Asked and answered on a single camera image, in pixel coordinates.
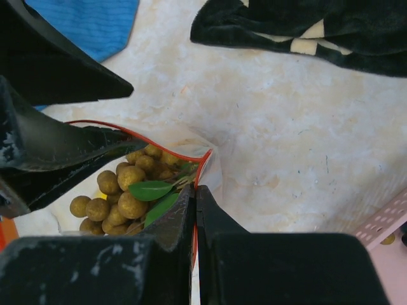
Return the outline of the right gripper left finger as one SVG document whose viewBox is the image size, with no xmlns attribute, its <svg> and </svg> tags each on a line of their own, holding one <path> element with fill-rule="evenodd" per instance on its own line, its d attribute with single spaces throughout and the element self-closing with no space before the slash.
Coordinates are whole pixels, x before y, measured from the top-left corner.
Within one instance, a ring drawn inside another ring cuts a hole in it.
<svg viewBox="0 0 407 305">
<path fill-rule="evenodd" d="M 134 236 L 19 238 L 1 254 L 2 304 L 190 304 L 193 191 Z"/>
</svg>

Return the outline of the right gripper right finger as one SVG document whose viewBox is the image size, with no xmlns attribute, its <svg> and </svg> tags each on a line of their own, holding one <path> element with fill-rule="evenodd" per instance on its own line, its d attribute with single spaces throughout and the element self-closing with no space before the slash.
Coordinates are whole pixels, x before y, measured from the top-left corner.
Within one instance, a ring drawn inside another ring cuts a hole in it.
<svg viewBox="0 0 407 305">
<path fill-rule="evenodd" d="M 367 250 L 342 233 L 250 233 L 196 191 L 202 304 L 388 304 Z"/>
</svg>

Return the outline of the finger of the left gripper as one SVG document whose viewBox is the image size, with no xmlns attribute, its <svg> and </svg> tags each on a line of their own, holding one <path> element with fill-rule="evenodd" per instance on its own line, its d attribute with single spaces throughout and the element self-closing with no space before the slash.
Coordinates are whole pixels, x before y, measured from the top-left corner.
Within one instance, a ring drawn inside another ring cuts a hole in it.
<svg viewBox="0 0 407 305">
<path fill-rule="evenodd" d="M 126 98 L 134 87 L 80 50 L 25 1 L 1 1 L 1 100 L 32 106 Z"/>
<path fill-rule="evenodd" d="M 47 207 L 102 166 L 146 145 L 118 128 L 57 121 L 1 78 L 1 216 Z"/>
</svg>

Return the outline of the clear zip top bag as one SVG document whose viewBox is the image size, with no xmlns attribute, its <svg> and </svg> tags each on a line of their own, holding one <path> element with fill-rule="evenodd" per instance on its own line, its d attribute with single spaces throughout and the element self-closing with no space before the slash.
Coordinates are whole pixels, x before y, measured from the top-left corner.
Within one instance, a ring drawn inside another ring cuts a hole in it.
<svg viewBox="0 0 407 305">
<path fill-rule="evenodd" d="M 136 147 L 136 142 L 155 146 L 166 155 L 171 155 L 181 161 L 196 163 L 197 176 L 194 186 L 198 187 L 209 176 L 211 170 L 216 177 L 221 178 L 220 161 L 217 148 L 201 136 L 188 128 L 173 127 L 168 130 L 159 128 L 155 131 L 138 130 L 132 126 L 120 126 L 114 123 L 81 119 L 68 122 L 59 122 L 56 127 L 46 126 L 41 132 L 42 139 L 56 144 L 63 139 L 64 132 L 72 128 L 90 128 L 97 133 L 119 132 L 120 136 L 128 142 L 128 147 L 120 148 L 118 142 L 111 139 L 103 142 L 101 149 L 91 152 L 80 152 L 80 160 L 69 167 L 60 166 L 55 169 L 55 178 L 40 177 L 40 174 L 50 173 L 50 168 L 29 168 L 28 170 L 1 167 L 1 248 L 5 249 L 13 240 L 19 238 L 14 218 L 40 210 L 53 203 L 63 194 L 71 190 L 69 185 L 79 184 L 80 174 L 85 172 L 87 165 L 92 166 L 103 157 L 118 159 Z"/>
</svg>

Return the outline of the yellow lemon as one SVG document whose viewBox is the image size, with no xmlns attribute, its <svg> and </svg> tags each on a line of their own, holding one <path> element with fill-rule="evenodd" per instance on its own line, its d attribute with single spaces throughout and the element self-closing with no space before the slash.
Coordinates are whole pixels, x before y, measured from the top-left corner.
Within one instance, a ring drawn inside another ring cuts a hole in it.
<svg viewBox="0 0 407 305">
<path fill-rule="evenodd" d="M 96 197 L 97 197 L 97 198 L 102 198 L 102 199 L 104 199 L 104 200 L 107 199 L 107 195 L 104 194 L 104 193 L 102 193 L 102 192 L 100 192 L 100 191 L 97 191 Z"/>
</svg>

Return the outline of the brown longan bunch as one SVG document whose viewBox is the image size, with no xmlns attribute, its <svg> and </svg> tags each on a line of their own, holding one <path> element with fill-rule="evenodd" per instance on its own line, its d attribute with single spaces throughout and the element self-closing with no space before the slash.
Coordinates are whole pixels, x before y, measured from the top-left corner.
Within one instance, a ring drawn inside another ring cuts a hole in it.
<svg viewBox="0 0 407 305">
<path fill-rule="evenodd" d="M 133 236 L 161 217 L 181 190 L 196 180 L 199 163 L 181 159 L 154 145 L 125 157 L 115 171 L 98 174 L 96 184 L 107 199 L 81 195 L 72 199 L 71 215 L 81 219 L 78 233 Z"/>
</svg>

